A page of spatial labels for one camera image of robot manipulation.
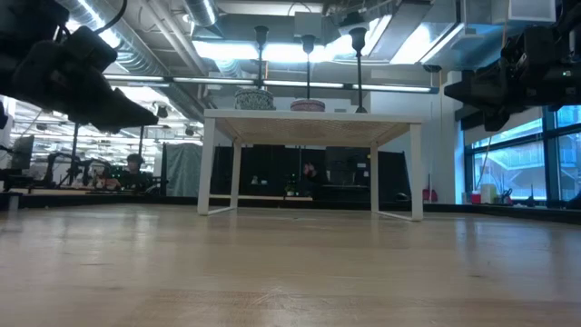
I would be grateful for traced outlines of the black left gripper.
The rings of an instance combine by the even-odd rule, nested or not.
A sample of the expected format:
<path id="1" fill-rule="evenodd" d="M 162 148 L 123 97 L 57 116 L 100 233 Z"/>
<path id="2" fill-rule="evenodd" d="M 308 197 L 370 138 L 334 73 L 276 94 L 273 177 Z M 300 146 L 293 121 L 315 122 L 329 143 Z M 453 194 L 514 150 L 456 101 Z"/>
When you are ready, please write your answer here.
<path id="1" fill-rule="evenodd" d="M 67 107 L 71 121 L 107 133 L 158 124 L 155 114 L 105 80 L 103 71 L 116 59 L 111 46 L 81 26 L 62 43 L 32 46 L 13 72 L 13 95 L 40 107 Z"/>

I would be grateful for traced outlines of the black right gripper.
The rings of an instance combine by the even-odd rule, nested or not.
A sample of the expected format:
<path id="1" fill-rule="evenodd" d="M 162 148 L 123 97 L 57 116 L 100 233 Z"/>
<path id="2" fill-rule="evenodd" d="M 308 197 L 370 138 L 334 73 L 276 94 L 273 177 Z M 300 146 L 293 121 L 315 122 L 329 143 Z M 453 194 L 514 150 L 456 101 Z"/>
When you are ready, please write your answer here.
<path id="1" fill-rule="evenodd" d="M 581 62 L 564 54 L 561 44 L 553 28 L 528 27 L 502 49 L 501 67 L 463 71 L 444 94 L 488 111 L 483 113 L 487 132 L 498 132 L 509 120 L 502 107 L 581 104 Z"/>

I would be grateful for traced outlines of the blue leaf-patterned candle tin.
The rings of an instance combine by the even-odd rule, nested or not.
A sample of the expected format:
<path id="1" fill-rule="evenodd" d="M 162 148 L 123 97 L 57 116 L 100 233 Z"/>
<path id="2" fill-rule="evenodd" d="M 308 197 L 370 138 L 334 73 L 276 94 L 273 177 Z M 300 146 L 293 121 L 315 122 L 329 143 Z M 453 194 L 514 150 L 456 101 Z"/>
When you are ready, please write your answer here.
<path id="1" fill-rule="evenodd" d="M 262 89 L 241 89 L 235 93 L 234 108 L 236 110 L 274 111 L 272 93 Z"/>

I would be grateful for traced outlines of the pink patterned candle tin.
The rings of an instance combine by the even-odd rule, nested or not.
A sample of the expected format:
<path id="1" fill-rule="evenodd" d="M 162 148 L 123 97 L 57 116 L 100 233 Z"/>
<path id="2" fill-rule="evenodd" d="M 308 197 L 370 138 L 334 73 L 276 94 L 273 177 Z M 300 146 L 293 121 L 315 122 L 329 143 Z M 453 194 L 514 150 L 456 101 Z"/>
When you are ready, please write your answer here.
<path id="1" fill-rule="evenodd" d="M 326 105 L 319 100 L 301 99 L 292 102 L 290 109 L 293 112 L 324 112 Z"/>

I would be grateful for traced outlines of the medium black candlestick holder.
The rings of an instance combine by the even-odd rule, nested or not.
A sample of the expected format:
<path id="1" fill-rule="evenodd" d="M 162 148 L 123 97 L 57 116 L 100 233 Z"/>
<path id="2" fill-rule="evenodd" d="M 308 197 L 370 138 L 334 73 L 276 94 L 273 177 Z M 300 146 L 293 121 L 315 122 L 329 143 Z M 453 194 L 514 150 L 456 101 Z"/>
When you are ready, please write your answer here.
<path id="1" fill-rule="evenodd" d="M 307 55 L 307 99 L 310 100 L 310 54 L 314 50 L 316 36 L 303 35 L 301 37 L 303 52 Z"/>

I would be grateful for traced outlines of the person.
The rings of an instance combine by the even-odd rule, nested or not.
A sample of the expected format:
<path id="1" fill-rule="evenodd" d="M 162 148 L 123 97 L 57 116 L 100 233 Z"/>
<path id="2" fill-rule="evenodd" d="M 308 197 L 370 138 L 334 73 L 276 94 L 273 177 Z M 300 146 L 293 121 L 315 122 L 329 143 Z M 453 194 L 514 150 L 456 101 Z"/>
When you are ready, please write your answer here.
<path id="1" fill-rule="evenodd" d="M 152 185 L 152 177 L 141 171 L 143 158 L 139 154 L 129 154 L 125 169 L 113 167 L 106 180 L 107 187 L 114 190 L 129 190 L 143 193 Z"/>
<path id="2" fill-rule="evenodd" d="M 330 185 L 327 173 L 314 163 L 306 162 L 303 165 L 303 177 L 310 197 L 313 200 L 323 200 L 326 194 L 326 187 Z"/>

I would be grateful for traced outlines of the grey fabric cover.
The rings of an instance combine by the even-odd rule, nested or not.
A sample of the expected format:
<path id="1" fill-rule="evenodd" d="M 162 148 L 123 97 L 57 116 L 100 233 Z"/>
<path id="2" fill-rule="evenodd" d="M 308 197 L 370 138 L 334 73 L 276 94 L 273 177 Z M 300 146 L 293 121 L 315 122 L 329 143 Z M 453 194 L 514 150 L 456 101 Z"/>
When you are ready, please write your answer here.
<path id="1" fill-rule="evenodd" d="M 202 147 L 197 144 L 166 146 L 166 194 L 173 197 L 197 197 L 199 193 Z"/>

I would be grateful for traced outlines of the dark computer monitor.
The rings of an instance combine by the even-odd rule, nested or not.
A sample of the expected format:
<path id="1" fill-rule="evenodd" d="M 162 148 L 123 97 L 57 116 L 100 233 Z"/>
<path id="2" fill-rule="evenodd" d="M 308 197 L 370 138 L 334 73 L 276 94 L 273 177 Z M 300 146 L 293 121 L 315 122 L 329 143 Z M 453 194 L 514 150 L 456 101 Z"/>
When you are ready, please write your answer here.
<path id="1" fill-rule="evenodd" d="M 34 149 L 34 136 L 22 136 L 13 145 L 13 153 L 10 162 L 11 169 L 27 170 L 30 168 L 32 152 Z"/>

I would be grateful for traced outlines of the white perforated shelf riser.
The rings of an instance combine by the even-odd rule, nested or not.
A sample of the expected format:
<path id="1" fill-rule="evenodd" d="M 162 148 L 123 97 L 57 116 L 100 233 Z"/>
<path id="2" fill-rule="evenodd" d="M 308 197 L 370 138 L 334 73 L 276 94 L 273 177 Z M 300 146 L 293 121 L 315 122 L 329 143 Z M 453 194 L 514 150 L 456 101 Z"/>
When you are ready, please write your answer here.
<path id="1" fill-rule="evenodd" d="M 424 219 L 421 131 L 418 116 L 323 112 L 208 109 L 204 112 L 202 163 L 197 213 L 208 216 L 238 208 L 241 147 L 244 144 L 338 146 L 370 149 L 370 210 L 378 215 L 420 222 Z M 230 205 L 210 208 L 215 133 L 232 140 L 233 164 Z M 412 182 L 410 215 L 379 209 L 379 148 L 408 133 Z"/>

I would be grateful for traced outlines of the long ceiling light bar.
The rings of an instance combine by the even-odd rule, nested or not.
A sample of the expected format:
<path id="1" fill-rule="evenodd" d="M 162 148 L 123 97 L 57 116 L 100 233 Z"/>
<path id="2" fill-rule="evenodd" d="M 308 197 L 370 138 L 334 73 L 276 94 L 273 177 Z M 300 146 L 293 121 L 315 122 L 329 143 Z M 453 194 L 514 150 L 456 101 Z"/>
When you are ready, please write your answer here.
<path id="1" fill-rule="evenodd" d="M 235 85 L 235 86 L 258 86 L 258 80 L 240 78 L 215 78 L 215 77 L 176 77 L 176 76 L 154 76 L 154 75 L 130 75 L 130 74 L 106 74 L 108 81 L 120 83 L 142 83 L 142 84 L 211 84 L 211 85 Z M 304 82 L 304 81 L 284 81 L 284 80 L 264 80 L 261 86 L 273 87 L 298 87 L 336 90 L 362 90 L 369 92 L 384 93 L 405 93 L 405 94 L 437 94 L 438 87 L 397 85 L 397 84 L 345 84 L 330 82 Z"/>

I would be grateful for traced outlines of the black aluminium table frame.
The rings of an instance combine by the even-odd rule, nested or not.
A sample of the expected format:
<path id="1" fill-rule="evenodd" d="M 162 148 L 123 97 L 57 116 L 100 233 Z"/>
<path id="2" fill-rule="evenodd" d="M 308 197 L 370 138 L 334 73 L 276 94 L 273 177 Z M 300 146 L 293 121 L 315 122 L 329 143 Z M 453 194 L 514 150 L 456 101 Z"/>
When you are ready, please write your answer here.
<path id="1" fill-rule="evenodd" d="M 72 207 L 105 204 L 161 204 L 195 206 L 195 197 L 174 197 L 159 195 L 132 195 L 121 193 L 65 193 L 57 190 L 44 190 L 39 193 L 0 192 L 0 211 L 8 209 L 11 199 L 18 201 L 20 208 Z M 259 196 L 240 196 L 240 208 L 280 208 L 280 209 L 317 209 L 369 211 L 369 202 L 310 200 L 307 198 L 278 198 Z M 423 213 L 476 213 L 491 216 L 505 216 L 540 222 L 566 223 L 581 226 L 581 210 L 551 209 L 542 207 L 506 206 L 493 204 L 446 204 L 427 203 Z"/>

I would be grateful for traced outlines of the silver round air duct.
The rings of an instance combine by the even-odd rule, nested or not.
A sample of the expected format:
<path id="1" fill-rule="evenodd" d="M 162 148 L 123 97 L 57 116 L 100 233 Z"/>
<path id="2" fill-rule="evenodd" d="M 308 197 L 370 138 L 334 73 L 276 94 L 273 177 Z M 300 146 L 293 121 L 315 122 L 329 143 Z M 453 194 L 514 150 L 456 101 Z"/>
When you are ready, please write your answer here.
<path id="1" fill-rule="evenodd" d="M 183 0 L 192 21 L 201 27 L 214 25 L 219 18 L 218 7 L 214 0 Z"/>

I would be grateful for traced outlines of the black partition wall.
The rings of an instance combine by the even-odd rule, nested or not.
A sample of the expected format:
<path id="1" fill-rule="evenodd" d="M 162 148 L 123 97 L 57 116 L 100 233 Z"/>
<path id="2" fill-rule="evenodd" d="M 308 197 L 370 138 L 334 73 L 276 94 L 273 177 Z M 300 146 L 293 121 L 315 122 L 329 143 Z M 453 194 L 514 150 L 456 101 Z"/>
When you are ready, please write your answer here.
<path id="1" fill-rule="evenodd" d="M 211 194 L 231 191 L 233 149 L 214 152 Z M 369 202 L 371 159 L 369 148 L 324 147 L 310 149 L 282 145 L 255 145 L 241 149 L 240 195 L 310 197 L 303 165 L 312 162 L 327 173 L 330 185 L 323 200 Z M 379 201 L 401 203 L 411 191 L 405 154 L 378 152 Z"/>

